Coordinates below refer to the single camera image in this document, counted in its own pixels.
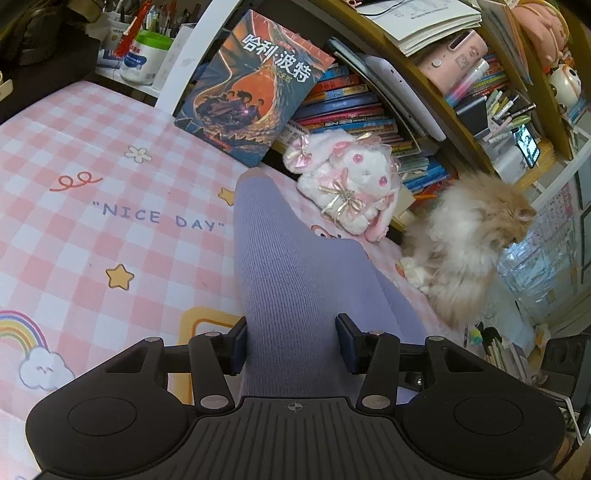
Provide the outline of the white pink plush bunny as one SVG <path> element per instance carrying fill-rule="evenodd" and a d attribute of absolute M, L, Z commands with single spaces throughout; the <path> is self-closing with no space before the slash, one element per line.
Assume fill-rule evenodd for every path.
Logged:
<path fill-rule="evenodd" d="M 369 242 L 386 236 L 402 180 L 380 136 L 342 129 L 301 135 L 287 146 L 283 165 L 297 174 L 301 194 L 342 230 Z"/>

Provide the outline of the white tablet device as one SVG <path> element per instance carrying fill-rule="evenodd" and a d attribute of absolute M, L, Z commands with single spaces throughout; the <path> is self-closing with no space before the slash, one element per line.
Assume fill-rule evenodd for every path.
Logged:
<path fill-rule="evenodd" d="M 394 97 L 402 102 L 406 112 L 416 120 L 425 132 L 436 141 L 447 139 L 446 134 L 426 104 L 388 60 L 367 54 L 363 54 L 362 59 L 370 70 L 378 75 L 389 91 L 394 94 Z"/>

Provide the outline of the purple and mauve sweater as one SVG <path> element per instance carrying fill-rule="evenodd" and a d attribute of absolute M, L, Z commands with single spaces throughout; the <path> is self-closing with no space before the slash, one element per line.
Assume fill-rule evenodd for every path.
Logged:
<path fill-rule="evenodd" d="M 362 245 L 315 235 L 262 169 L 239 177 L 233 226 L 247 321 L 243 395 L 356 399 L 363 380 L 342 361 L 341 313 L 363 332 L 424 343 L 417 312 Z"/>

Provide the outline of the stack of white papers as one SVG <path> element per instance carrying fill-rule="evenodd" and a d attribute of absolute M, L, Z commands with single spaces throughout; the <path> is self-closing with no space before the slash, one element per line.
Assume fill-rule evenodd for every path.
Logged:
<path fill-rule="evenodd" d="M 356 11 L 384 30 L 406 57 L 452 34 L 481 25 L 479 8 L 468 1 L 356 1 Z"/>

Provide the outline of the pink checkered table mat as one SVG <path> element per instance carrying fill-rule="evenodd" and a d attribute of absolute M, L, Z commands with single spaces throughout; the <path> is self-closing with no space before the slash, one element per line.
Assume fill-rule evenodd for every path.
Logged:
<path fill-rule="evenodd" d="M 31 479 L 47 394 L 147 337 L 228 329 L 243 166 L 81 81 L 1 127 L 1 475 Z"/>

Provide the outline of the stack of colourful books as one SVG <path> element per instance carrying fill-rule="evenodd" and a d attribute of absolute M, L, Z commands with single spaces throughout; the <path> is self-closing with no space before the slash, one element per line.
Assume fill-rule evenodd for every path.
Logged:
<path fill-rule="evenodd" d="M 345 64 L 329 68 L 274 141 L 273 149 L 283 152 L 287 143 L 305 132 L 336 129 L 380 136 L 401 161 L 404 184 L 417 198 L 434 197 L 435 186 L 450 178 L 436 159 L 445 140 L 436 141 L 425 132 L 370 68 L 360 73 Z"/>

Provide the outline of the white jar green lid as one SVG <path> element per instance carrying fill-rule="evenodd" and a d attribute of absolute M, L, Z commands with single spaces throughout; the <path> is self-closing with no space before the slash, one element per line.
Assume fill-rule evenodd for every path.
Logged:
<path fill-rule="evenodd" d="M 134 84 L 151 85 L 171 45 L 168 36 L 140 30 L 122 60 L 120 76 Z"/>

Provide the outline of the fluffy orange white cat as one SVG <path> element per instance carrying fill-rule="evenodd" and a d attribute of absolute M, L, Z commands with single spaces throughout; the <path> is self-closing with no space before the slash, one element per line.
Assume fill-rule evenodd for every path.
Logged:
<path fill-rule="evenodd" d="M 506 249 L 522 242 L 537 211 L 512 184 L 483 172 L 455 180 L 407 227 L 400 265 L 444 324 L 477 319 Z"/>

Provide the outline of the Harry Potter book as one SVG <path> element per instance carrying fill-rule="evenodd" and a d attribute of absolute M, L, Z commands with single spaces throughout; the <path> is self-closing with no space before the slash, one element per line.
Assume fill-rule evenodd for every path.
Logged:
<path fill-rule="evenodd" d="M 176 127 L 255 167 L 334 58 L 249 9 L 197 78 Z"/>

